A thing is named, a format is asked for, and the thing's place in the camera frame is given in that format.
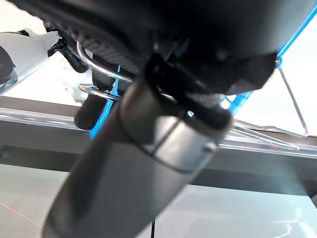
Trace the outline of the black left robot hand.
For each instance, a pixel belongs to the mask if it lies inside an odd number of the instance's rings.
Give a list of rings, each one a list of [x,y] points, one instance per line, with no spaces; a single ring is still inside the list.
[[[134,74],[57,194],[44,238],[133,238],[232,128],[220,95],[260,89],[313,0],[16,0]]]

